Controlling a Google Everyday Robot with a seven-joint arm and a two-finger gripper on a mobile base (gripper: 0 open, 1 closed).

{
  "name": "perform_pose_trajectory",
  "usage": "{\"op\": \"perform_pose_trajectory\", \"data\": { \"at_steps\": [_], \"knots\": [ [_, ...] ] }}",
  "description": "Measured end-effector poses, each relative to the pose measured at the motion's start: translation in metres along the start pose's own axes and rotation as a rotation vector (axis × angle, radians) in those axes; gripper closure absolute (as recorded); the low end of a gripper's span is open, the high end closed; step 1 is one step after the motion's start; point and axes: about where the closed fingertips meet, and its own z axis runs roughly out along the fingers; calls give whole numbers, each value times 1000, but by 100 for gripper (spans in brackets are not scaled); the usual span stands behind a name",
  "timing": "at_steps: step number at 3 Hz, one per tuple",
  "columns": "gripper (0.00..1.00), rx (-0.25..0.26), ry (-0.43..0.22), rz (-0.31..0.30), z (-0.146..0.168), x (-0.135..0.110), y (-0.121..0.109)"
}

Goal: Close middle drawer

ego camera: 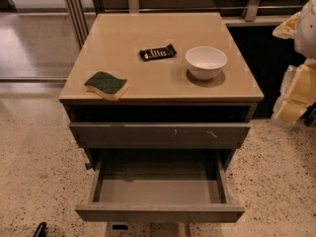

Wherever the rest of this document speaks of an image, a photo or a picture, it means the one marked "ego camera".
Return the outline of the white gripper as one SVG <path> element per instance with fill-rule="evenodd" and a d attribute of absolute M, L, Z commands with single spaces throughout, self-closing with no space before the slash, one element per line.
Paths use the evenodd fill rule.
<path fill-rule="evenodd" d="M 298 32 L 300 12 L 290 16 L 273 30 L 273 36 L 279 39 L 295 39 Z M 287 91 L 287 97 L 305 106 L 316 102 L 316 61 L 308 60 L 295 71 Z M 293 102 L 277 100 L 273 108 L 271 121 L 278 126 L 292 126 L 304 115 L 307 109 Z"/>

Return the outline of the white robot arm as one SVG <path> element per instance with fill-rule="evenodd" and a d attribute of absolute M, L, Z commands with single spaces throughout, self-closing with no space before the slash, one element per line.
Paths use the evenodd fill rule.
<path fill-rule="evenodd" d="M 273 108 L 271 121 L 289 127 L 316 103 L 316 0 L 309 0 L 300 12 L 278 25 L 273 35 L 294 39 L 295 51 L 306 58 L 298 67 L 288 66 Z"/>

